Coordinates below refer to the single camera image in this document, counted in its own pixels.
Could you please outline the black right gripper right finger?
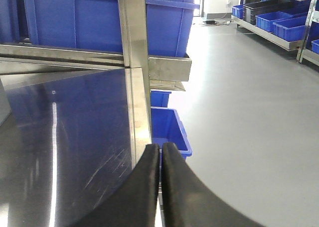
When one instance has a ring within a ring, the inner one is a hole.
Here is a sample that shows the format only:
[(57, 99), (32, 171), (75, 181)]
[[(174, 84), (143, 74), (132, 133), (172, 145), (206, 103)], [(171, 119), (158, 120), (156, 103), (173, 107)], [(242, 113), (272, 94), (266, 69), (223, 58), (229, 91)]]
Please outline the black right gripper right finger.
[(259, 227), (210, 191), (172, 142), (162, 146), (161, 188), (167, 227)]

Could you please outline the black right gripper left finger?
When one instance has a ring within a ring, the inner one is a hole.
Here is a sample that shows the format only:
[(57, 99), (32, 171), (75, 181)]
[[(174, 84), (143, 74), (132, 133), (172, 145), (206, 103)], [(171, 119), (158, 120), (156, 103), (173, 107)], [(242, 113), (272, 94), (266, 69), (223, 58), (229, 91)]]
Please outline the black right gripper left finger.
[(160, 178), (160, 147), (148, 144), (127, 179), (72, 227), (153, 227)]

